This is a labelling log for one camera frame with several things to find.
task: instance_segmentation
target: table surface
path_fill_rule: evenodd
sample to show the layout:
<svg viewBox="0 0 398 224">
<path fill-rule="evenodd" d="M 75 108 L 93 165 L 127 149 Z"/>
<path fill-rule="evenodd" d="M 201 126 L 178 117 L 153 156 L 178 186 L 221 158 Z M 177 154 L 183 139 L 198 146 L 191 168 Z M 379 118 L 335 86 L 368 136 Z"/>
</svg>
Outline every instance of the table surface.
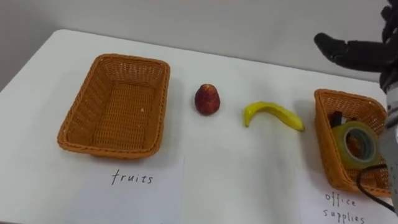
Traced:
<svg viewBox="0 0 398 224">
<path fill-rule="evenodd" d="M 58 30 L 0 93 L 0 221 L 45 223 L 79 191 L 81 170 L 120 163 L 63 151 L 56 143 L 91 63 L 104 53 L 170 64 L 159 154 L 165 160 L 185 158 L 182 223 L 300 223 L 294 170 L 323 172 L 314 91 L 348 91 L 383 105 L 386 100 L 377 83 Z M 202 83 L 214 84 L 221 97 L 219 112 L 210 117 L 193 106 Z M 266 113 L 244 128 L 242 109 L 260 100 L 297 113 L 306 131 L 296 132 Z"/>
</svg>

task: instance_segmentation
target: red apple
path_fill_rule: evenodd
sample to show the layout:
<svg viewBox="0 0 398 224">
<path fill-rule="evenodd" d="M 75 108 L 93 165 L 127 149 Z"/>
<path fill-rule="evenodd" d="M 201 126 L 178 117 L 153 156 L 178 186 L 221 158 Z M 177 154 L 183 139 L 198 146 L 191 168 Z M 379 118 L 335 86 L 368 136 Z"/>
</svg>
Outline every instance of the red apple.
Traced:
<svg viewBox="0 0 398 224">
<path fill-rule="evenodd" d="M 212 84 L 203 84 L 195 95 L 195 106 L 202 115 L 212 115 L 220 108 L 220 96 Z"/>
</svg>

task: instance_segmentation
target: white wall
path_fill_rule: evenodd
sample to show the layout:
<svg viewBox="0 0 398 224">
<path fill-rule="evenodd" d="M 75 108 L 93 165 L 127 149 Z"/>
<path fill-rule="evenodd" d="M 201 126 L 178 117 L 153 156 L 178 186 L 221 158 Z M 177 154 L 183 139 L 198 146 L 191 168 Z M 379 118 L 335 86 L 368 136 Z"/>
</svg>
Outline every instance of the white wall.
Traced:
<svg viewBox="0 0 398 224">
<path fill-rule="evenodd" d="M 56 29 L 377 80 L 328 62 L 317 32 L 379 40 L 374 0 L 0 0 L 0 89 Z"/>
</svg>

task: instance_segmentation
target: yellow banana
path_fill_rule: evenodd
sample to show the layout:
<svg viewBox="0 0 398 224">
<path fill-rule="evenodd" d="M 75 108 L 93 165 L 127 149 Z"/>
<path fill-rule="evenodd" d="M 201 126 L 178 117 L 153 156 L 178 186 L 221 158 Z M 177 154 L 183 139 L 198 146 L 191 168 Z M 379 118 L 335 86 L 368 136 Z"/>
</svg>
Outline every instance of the yellow banana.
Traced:
<svg viewBox="0 0 398 224">
<path fill-rule="evenodd" d="M 285 109 L 276 103 L 256 102 L 247 105 L 243 111 L 244 125 L 249 127 L 250 120 L 258 111 L 266 111 L 279 118 L 283 123 L 289 127 L 297 130 L 304 131 L 303 121 L 293 112 Z"/>
</svg>

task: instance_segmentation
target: wicker basket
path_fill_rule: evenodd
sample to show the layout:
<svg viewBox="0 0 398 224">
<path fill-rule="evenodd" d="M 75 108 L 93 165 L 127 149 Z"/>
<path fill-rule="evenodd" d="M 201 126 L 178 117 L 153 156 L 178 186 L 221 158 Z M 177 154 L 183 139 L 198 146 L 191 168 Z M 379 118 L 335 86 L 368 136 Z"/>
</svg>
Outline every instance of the wicker basket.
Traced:
<svg viewBox="0 0 398 224">
<path fill-rule="evenodd" d="M 100 55 L 60 128 L 58 144 L 116 159 L 155 154 L 162 142 L 169 78 L 163 61 Z"/>
<path fill-rule="evenodd" d="M 355 184 L 359 171 L 343 167 L 328 117 L 334 111 L 341 111 L 344 117 L 357 118 L 380 135 L 387 113 L 374 99 L 341 91 L 317 90 L 315 103 L 315 127 L 327 179 L 330 185 L 338 190 L 359 192 Z M 390 196 L 387 170 L 376 170 L 366 174 L 362 183 L 364 188 L 374 195 Z"/>
</svg>

